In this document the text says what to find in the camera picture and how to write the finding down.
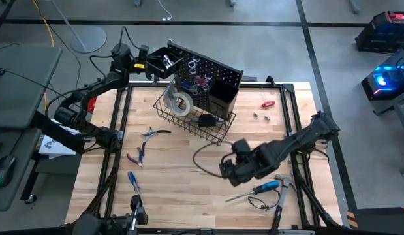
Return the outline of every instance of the blue-handled screwdriver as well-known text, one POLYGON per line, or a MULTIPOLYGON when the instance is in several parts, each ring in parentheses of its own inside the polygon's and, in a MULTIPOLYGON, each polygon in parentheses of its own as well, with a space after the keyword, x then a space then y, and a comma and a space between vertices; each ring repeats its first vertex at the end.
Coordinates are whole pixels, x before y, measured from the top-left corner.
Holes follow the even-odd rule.
POLYGON ((276 189, 276 188, 278 188, 278 187, 279 187, 279 182, 278 182, 278 181, 276 181, 276 180, 275 180, 275 181, 271 181, 271 182, 268 182, 268 183, 265 183, 265 184, 263 184, 263 185, 260 185, 260 186, 257 186, 257 187, 255 187, 255 188, 253 188, 253 190, 252 190, 251 192, 249 192, 249 193, 245 193, 245 194, 242 194, 242 195, 240 195, 240 196, 236 196, 236 197, 234 197, 234 198, 231 198, 231 199, 226 200, 225 202, 230 202, 230 201, 232 201, 232 200, 241 198, 241 197, 243 197, 243 196, 248 196, 248 195, 251 195, 251 194, 257 195, 257 194, 259 194, 259 193, 268 192, 268 191, 273 190, 273 189, 276 189))
POLYGON ((132 172, 128 172, 128 178, 129 178, 129 181, 131 182, 131 184, 133 185, 134 190, 136 192, 138 192, 138 194, 140 195, 142 203, 144 203, 144 198, 141 195, 141 191, 139 190, 138 182, 137 182, 134 174, 132 172))

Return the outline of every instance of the wooden tabletop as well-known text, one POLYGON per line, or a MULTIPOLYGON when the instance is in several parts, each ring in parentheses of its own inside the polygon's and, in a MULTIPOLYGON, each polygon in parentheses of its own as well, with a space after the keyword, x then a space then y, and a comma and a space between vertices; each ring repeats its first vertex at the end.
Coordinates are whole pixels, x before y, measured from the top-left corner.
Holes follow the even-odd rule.
MULTIPOLYGON (((316 113, 311 87, 308 82, 294 83, 294 87, 300 119, 302 126, 305 127, 309 125, 311 116, 316 113)), ((133 171, 149 215, 148 225, 139 226, 141 228, 271 228, 274 209, 268 211, 256 209, 246 198, 229 203, 225 203, 225 200, 249 192, 254 186, 274 180, 276 174, 292 177, 290 175, 292 167, 288 161, 283 161, 280 168, 269 176, 261 180, 252 179, 249 183, 238 187, 231 186, 228 180, 207 175, 192 162, 193 153, 207 142, 158 117, 153 104, 162 92, 163 88, 133 88, 112 213, 117 215, 131 213, 129 203, 136 193, 129 183, 127 172, 133 171), (132 157, 138 156, 136 147, 142 145, 142 133, 147 132, 150 126, 154 130, 170 130, 172 134, 158 134, 147 142, 145 167, 139 169, 126 158, 126 154, 129 153, 132 157)), ((92 123, 97 126, 109 126, 115 97, 115 90, 98 97, 92 123)), ((289 110, 295 130, 290 106, 289 110)), ((120 108, 117 129, 122 111, 120 108)), ((246 138, 249 145, 254 148, 263 142, 284 137, 283 110, 277 89, 240 89, 234 113, 236 118, 225 140, 233 142, 246 138), (275 101, 275 106, 261 110, 260 105, 264 100, 275 101), (258 118, 254 118, 253 112, 258 113, 258 118), (265 115, 270 116, 271 120, 266 121, 265 115)), ((219 172, 218 164, 221 157, 230 152, 230 146, 227 144, 209 147, 197 156, 196 161, 212 172, 219 172)), ((83 155, 66 222, 77 219, 95 196, 103 154, 103 150, 96 150, 83 155)), ((327 158, 314 152, 309 164, 317 198, 335 221, 341 223, 327 158)), ((270 205, 278 199, 274 191, 262 193, 257 197, 270 205)), ((309 201, 307 198, 305 201, 308 218, 312 223, 309 201)), ((104 202, 101 208, 104 214, 104 202)), ((296 193, 293 188, 289 188, 279 228, 291 228, 291 225, 295 224, 301 226, 299 208, 296 193)))

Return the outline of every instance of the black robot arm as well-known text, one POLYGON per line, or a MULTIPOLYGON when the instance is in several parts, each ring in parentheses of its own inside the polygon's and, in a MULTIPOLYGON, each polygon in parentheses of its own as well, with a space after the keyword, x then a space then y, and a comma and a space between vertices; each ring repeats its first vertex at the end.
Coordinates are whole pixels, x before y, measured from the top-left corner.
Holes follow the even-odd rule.
POLYGON ((337 136, 339 127, 333 119, 323 112, 312 116, 311 124, 284 140, 272 140, 263 143, 251 151, 246 139, 233 143, 236 154, 232 160, 222 161, 219 165, 221 175, 228 178, 233 186, 247 183, 252 177, 260 179, 277 170, 280 162, 293 151, 311 153, 317 140, 330 140, 337 136))
POLYGON ((152 54, 148 54, 148 51, 149 47, 142 45, 139 56, 133 57, 126 44, 115 45, 110 56, 113 61, 107 76, 101 79, 97 78, 96 82, 86 84, 83 88, 73 91, 55 111, 55 120, 62 125, 94 136, 96 143, 111 153, 119 151, 122 134, 108 127, 97 127, 88 122, 85 119, 87 107, 92 98, 111 89, 127 87, 130 74, 143 72, 149 79, 152 74, 157 78, 165 79, 179 68, 181 58, 169 49, 160 48, 152 54), (71 108, 76 103, 80 103, 80 111, 71 108))

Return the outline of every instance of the yellow cable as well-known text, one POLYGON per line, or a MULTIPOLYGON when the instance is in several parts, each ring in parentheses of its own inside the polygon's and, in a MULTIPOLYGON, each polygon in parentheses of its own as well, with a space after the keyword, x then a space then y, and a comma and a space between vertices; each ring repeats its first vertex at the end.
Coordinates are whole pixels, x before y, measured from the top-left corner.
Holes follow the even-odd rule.
MULTIPOLYGON (((48 30, 48 32, 49 32, 49 34, 50 34, 51 46, 54 47, 54 36, 52 36, 52 32, 51 32, 50 26, 48 25, 48 22, 46 21, 44 15, 43 15, 42 12, 40 11, 39 6, 38 6, 38 3, 37 3, 35 0, 32 0, 32 2, 33 2, 33 4, 35 5, 35 7, 37 8, 37 10, 38 10, 38 12, 39 12, 39 14, 40 14, 40 17, 42 18, 42 20, 43 20, 44 23, 45 23, 46 29, 48 30)), ((48 99, 46 98, 46 90, 45 90, 45 92, 44 92, 44 103, 45 103, 45 108, 46 108, 47 105, 48 105, 48 99)))

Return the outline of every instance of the concrete floor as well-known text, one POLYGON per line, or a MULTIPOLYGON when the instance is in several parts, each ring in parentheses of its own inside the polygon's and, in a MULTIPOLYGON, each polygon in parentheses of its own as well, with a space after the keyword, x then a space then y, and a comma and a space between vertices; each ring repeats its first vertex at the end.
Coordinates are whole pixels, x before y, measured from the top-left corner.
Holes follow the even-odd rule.
MULTIPOLYGON (((359 15, 353 15, 347 0, 303 0, 308 22, 369 22, 385 10, 404 10, 404 0, 361 0, 359 15)), ((45 17, 60 19, 51 2, 39 0, 45 17)), ((240 0, 235 9, 217 0, 163 0, 179 21, 300 22, 295 0, 240 0)), ((155 20, 166 17, 157 0, 144 0, 135 8, 131 0, 57 0, 71 20, 155 20)), ((17 1, 8 18, 38 19, 30 1, 17 1)), ((72 35, 65 25, 53 25, 65 42, 72 35)), ((120 25, 104 25, 106 44, 96 55, 108 55, 119 40, 120 25)), ((281 82, 310 82, 315 103, 322 109, 317 83, 301 27, 272 26, 127 26, 136 44, 151 48, 164 46, 168 39, 237 69, 246 76, 264 80, 272 75, 281 82)), ((404 131, 394 113, 376 117, 360 86, 360 81, 389 55, 357 52, 354 37, 360 28, 309 28, 324 88, 334 119, 341 127, 339 141, 347 165, 358 208, 404 206, 404 131)), ((19 42, 49 46, 44 25, 6 23, 0 29, 0 43, 19 42)), ((61 42, 61 61, 52 78, 56 90, 75 87, 78 64, 61 42)), ((92 82, 99 73, 88 60, 76 54, 82 64, 79 84, 92 82)), ((107 70, 109 59, 97 61, 107 70)), ((131 76, 145 80, 143 76, 131 76)), ((334 153, 329 148, 330 166, 341 213, 347 210, 334 153)), ((11 209, 0 213, 0 230, 56 226, 64 223, 74 177, 44 177, 36 184, 39 196, 34 205, 15 200, 11 209)))

